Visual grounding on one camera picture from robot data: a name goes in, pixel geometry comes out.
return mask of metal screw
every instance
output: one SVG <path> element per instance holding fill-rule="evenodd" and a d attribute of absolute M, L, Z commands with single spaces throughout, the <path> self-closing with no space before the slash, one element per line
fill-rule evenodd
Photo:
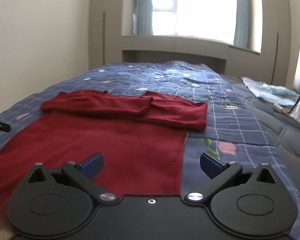
<path fill-rule="evenodd" d="M 154 204 L 154 203 L 156 203 L 157 201 L 155 200 L 155 199 L 148 199 L 148 203 L 149 204 Z"/>
<path fill-rule="evenodd" d="M 112 193 L 103 193 L 100 195 L 100 199 L 103 201 L 112 201 L 115 198 L 116 198 L 115 195 Z"/>
<path fill-rule="evenodd" d="M 199 201 L 199 200 L 203 199 L 203 195 L 198 192 L 192 192 L 192 193 L 188 194 L 188 199 L 190 199 L 192 201 Z"/>

